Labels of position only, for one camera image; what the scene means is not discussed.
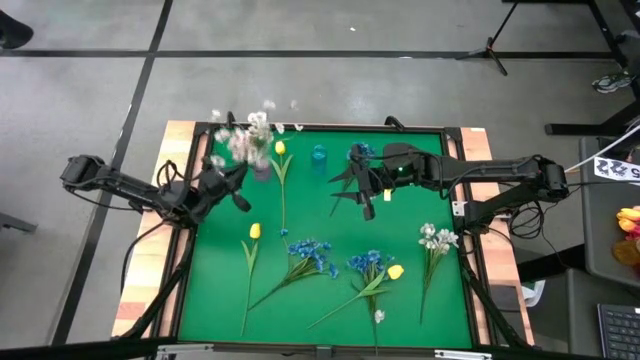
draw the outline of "tripod stand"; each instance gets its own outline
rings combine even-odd
[[[464,54],[464,55],[462,55],[460,57],[457,57],[456,60],[463,60],[463,59],[477,58],[477,57],[491,58],[496,63],[496,65],[498,66],[498,69],[500,70],[502,75],[504,75],[504,76],[509,75],[509,73],[507,73],[507,69],[505,69],[504,66],[502,66],[502,63],[500,62],[500,59],[498,59],[498,57],[496,56],[496,53],[493,52],[493,44],[498,39],[498,36],[500,36],[500,33],[502,32],[502,29],[507,24],[507,21],[509,21],[509,18],[511,17],[511,14],[513,14],[513,11],[516,9],[516,6],[518,6],[518,2],[517,1],[513,3],[513,6],[511,6],[511,9],[509,10],[509,13],[507,14],[507,17],[504,18],[504,21],[500,25],[500,28],[498,29],[496,34],[493,35],[493,37],[490,37],[490,38],[487,39],[487,44],[485,45],[484,48],[480,48],[478,50],[473,50],[471,52],[468,52],[467,54]]]

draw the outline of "small vase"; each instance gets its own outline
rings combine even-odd
[[[252,166],[253,176],[256,181],[267,182],[271,178],[271,166],[264,168],[258,166]]]

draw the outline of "green table surface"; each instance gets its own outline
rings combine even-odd
[[[287,131],[276,140],[292,135]],[[400,279],[387,284],[391,291],[378,297],[378,308],[386,313],[378,325],[378,346],[471,347],[455,251],[438,267],[427,295],[424,322],[418,321],[425,257],[418,244],[419,228],[430,222],[438,229],[452,229],[450,202],[440,200],[436,192],[406,187],[398,189],[390,202],[383,201],[382,196],[375,198],[376,217],[371,221],[364,220],[361,206],[347,200],[340,201],[329,217],[335,203],[329,195],[339,192],[342,183],[329,184],[327,180],[344,171],[346,153],[354,142],[368,143],[378,154],[391,142],[407,142],[442,153],[436,134],[296,133],[286,141],[284,156],[293,155],[285,183],[287,240],[293,243],[315,238],[330,242],[330,260],[338,266],[340,275],[335,280],[312,276],[275,293],[249,312],[241,336],[248,270],[240,241],[249,239],[251,224],[261,224],[252,302],[282,279],[288,256],[279,234],[282,208],[278,177],[272,172],[268,181],[258,182],[249,173],[242,195],[251,203],[251,211],[241,212],[227,198],[198,228],[179,330],[181,341],[372,346],[372,324],[364,299],[310,330],[307,326],[356,294],[350,284],[360,284],[361,275],[347,267],[347,260],[377,249],[395,256],[405,269]],[[318,144],[328,151],[325,175],[315,175],[311,168],[311,151]],[[221,154],[226,151],[220,144],[214,149]]]

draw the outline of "keyboard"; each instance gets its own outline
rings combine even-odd
[[[640,308],[598,304],[598,319],[605,357],[640,360]]]

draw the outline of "blue cup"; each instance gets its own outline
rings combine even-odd
[[[316,145],[311,151],[311,170],[315,175],[324,175],[327,172],[327,148]]]

